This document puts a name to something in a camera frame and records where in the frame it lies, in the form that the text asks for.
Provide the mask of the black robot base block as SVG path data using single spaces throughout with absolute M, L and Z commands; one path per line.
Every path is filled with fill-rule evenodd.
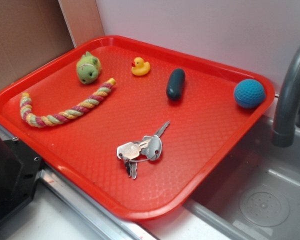
M 42 157 L 18 138 L 0 138 L 0 224 L 34 198 Z

